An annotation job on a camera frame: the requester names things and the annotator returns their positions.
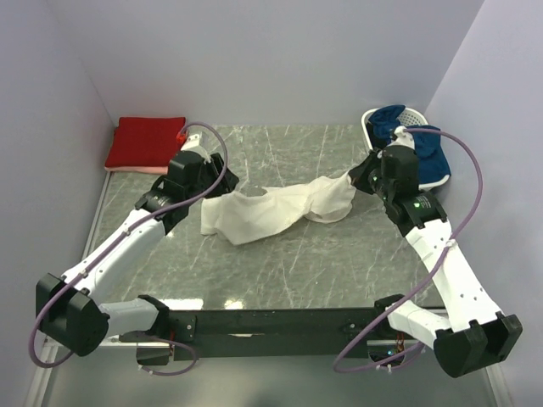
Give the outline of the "cream white t shirt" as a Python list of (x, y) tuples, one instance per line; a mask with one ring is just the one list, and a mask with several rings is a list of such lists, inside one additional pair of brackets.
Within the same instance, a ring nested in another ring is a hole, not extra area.
[(234, 191), (205, 199), (200, 233), (243, 245), (280, 234), (303, 218), (321, 224), (338, 222), (351, 211), (355, 196), (348, 174), (264, 191), (261, 196)]

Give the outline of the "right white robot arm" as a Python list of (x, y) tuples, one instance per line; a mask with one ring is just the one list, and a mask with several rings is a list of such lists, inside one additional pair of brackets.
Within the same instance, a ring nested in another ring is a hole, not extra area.
[(439, 200), (419, 187), (418, 159), (413, 148), (389, 145), (371, 151), (350, 170), (353, 186), (375, 194), (400, 234), (428, 270), (438, 290), (445, 317), (415, 305), (411, 295), (399, 296), (372, 318), (377, 335), (404, 332), (434, 351), (451, 377), (501, 363), (517, 343), (523, 326), (505, 315), (483, 289), (456, 242)]

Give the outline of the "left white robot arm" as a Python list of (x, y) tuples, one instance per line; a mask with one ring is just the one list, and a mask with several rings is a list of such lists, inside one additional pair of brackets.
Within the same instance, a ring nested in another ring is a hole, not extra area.
[(219, 153), (207, 157), (180, 151), (134, 205), (121, 226), (81, 263), (62, 276), (45, 275), (36, 285), (36, 328), (78, 356), (90, 354), (106, 338), (141, 332), (149, 340), (169, 337), (170, 310), (140, 295), (108, 303), (109, 290), (132, 262), (184, 220), (201, 198), (232, 192), (238, 178)]

